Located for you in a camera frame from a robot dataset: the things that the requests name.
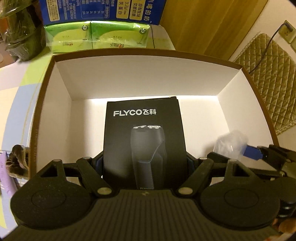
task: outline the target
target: blue milk box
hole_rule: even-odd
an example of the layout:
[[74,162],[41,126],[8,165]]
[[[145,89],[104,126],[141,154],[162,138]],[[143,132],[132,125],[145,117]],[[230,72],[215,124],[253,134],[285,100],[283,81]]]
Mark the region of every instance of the blue milk box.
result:
[[166,0],[39,0],[44,25],[88,20],[160,22]]

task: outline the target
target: quilted cushion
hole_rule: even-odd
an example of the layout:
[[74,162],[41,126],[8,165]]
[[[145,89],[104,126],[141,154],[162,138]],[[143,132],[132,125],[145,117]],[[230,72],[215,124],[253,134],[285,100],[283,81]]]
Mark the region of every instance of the quilted cushion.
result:
[[[255,36],[235,62],[252,70],[260,61],[270,37]],[[275,41],[270,43],[266,56],[251,73],[279,135],[296,125],[296,64]]]

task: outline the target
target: crumpled clear plastic bag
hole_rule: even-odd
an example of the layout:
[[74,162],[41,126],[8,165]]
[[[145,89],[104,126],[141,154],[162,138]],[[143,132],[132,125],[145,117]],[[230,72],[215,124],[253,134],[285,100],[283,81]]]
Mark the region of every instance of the crumpled clear plastic bag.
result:
[[220,136],[214,147],[214,152],[231,159],[239,159],[246,150],[248,137],[238,130]]

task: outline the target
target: wooden panel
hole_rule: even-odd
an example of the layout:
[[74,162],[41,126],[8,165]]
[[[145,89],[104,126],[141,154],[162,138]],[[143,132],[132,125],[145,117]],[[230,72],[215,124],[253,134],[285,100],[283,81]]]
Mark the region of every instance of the wooden panel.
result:
[[168,0],[160,24],[176,50],[228,60],[268,0]]

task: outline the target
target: electric shaver image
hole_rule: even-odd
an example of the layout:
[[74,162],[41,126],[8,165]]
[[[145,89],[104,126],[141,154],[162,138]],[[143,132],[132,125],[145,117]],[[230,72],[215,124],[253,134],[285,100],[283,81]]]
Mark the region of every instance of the electric shaver image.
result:
[[138,189],[161,189],[167,153],[161,126],[135,126],[131,130],[133,170]]

